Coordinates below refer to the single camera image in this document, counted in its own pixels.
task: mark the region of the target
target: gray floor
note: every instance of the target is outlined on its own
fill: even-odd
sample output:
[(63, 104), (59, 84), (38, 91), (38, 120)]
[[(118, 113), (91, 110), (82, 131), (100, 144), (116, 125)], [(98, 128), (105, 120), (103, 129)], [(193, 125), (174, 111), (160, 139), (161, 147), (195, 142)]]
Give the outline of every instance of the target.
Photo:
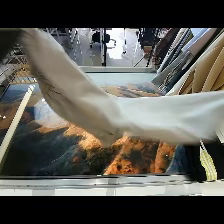
[[(113, 41), (107, 44), (107, 66), (133, 67), (143, 57), (144, 52), (137, 41), (136, 31), (135, 29), (126, 29), (126, 54), (123, 54), (125, 50), (124, 29), (112, 28), (112, 30), (107, 31), (110, 38), (116, 40), (115, 47)], [(102, 66), (100, 44), (94, 43), (93, 47), (90, 48), (91, 35), (90, 28), (79, 28), (73, 49), (68, 50), (65, 47), (68, 55), (80, 66)], [(143, 58), (136, 67), (146, 67), (146, 64), (147, 60)]]

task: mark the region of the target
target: folded clothes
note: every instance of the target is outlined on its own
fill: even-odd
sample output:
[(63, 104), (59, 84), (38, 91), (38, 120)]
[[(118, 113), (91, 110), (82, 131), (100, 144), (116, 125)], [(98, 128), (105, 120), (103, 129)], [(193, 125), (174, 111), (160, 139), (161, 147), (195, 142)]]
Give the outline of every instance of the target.
[(123, 98), (104, 92), (48, 33), (23, 29), (21, 42), (49, 106), (110, 145), (127, 133), (171, 143), (211, 140), (224, 118), (224, 91)]

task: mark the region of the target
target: floor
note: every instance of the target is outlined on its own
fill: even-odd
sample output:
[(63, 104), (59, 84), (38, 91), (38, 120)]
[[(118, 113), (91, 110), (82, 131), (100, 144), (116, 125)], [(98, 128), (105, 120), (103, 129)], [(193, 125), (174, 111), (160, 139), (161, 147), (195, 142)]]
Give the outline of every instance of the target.
[[(137, 29), (125, 30), (126, 47), (123, 28), (112, 28), (112, 30), (107, 31), (110, 38), (116, 40), (116, 46), (114, 46), (113, 41), (107, 44), (106, 66), (134, 67), (143, 58), (144, 52), (137, 40)], [(73, 42), (73, 49), (70, 50), (65, 47), (68, 55), (80, 66), (102, 66), (100, 44), (94, 43), (90, 48), (92, 33), (90, 28), (79, 28)], [(136, 67), (146, 67), (146, 64), (147, 59), (143, 58)]]

